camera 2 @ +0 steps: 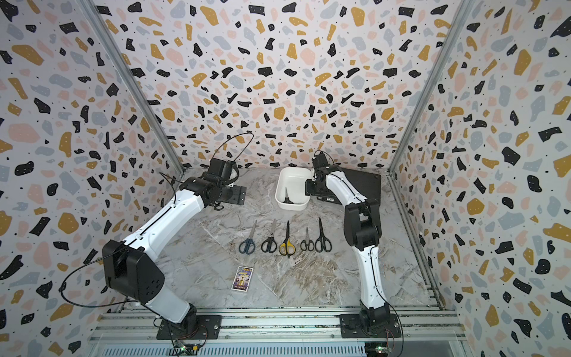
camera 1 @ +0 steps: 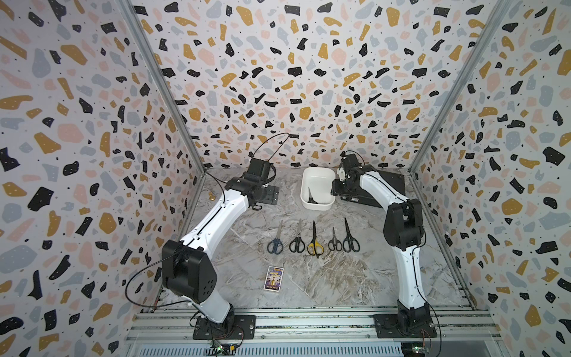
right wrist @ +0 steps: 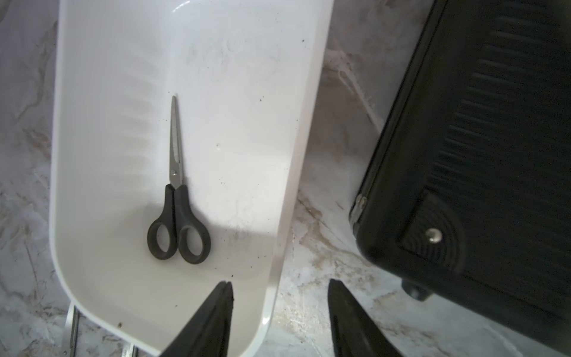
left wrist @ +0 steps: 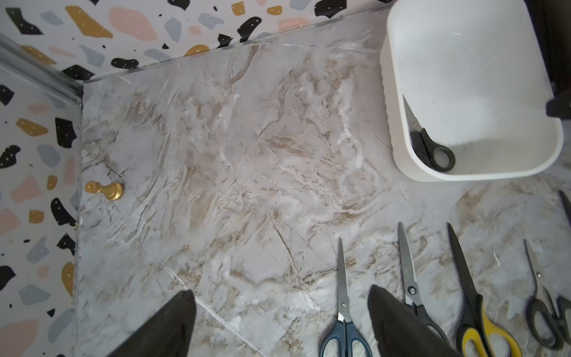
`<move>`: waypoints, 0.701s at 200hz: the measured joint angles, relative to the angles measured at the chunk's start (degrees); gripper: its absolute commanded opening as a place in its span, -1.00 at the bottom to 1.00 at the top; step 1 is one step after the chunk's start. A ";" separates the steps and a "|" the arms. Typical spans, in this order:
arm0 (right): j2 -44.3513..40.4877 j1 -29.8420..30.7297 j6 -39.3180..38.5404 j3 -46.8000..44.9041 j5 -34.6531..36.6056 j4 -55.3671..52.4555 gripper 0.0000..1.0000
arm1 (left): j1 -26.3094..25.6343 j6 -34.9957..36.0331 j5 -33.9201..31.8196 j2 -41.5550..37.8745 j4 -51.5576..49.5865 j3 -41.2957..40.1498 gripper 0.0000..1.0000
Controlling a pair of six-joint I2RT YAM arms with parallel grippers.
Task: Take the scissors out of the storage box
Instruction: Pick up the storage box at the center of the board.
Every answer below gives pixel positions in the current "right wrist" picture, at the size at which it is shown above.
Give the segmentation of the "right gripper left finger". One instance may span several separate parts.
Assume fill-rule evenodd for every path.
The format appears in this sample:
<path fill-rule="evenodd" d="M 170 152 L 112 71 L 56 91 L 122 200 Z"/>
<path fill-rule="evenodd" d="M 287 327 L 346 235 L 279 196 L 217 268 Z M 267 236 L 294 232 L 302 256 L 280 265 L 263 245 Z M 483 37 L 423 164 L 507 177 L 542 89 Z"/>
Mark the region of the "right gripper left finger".
<path fill-rule="evenodd" d="M 160 357 L 228 355 L 233 287 L 221 281 Z"/>

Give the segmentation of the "short black handled scissors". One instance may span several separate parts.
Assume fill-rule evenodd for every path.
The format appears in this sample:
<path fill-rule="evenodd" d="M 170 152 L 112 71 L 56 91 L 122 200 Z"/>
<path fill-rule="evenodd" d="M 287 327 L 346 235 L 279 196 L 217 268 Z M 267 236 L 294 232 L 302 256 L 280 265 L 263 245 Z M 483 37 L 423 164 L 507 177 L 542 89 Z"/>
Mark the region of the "short black handled scissors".
<path fill-rule="evenodd" d="M 205 225 L 194 215 L 190 205 L 188 187 L 184 182 L 183 150 L 181 145 L 178 98 L 172 96 L 170 108 L 170 168 L 169 184 L 165 187 L 164 206 L 160 216 L 150 225 L 147 245 L 158 260 L 168 260 L 176 252 L 190 264 L 203 263 L 211 252 L 211 236 Z M 167 229 L 169 245 L 163 250 L 159 245 L 160 227 Z M 195 230 L 202 243 L 202 251 L 195 254 L 187 242 L 189 230 Z"/>

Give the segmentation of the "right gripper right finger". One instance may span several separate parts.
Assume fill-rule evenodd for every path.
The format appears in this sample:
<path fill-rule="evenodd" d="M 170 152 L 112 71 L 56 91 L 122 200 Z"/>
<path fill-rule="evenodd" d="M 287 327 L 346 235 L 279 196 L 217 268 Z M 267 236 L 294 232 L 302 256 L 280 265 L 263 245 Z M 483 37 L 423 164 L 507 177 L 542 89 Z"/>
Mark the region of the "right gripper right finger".
<path fill-rule="evenodd" d="M 331 279 L 327 297 L 336 357 L 401 357 L 342 281 Z"/>

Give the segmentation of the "white plastic storage box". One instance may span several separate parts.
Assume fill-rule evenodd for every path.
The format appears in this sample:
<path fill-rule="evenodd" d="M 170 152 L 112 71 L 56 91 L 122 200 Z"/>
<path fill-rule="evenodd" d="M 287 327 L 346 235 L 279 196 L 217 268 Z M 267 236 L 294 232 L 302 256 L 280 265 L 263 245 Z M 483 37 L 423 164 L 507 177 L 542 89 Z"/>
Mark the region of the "white plastic storage box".
<path fill-rule="evenodd" d="M 61 1 L 49 235 L 80 312 L 159 355 L 221 281 L 228 353 L 269 329 L 332 15 L 331 1 Z M 205 262 L 155 259 L 177 97 Z"/>

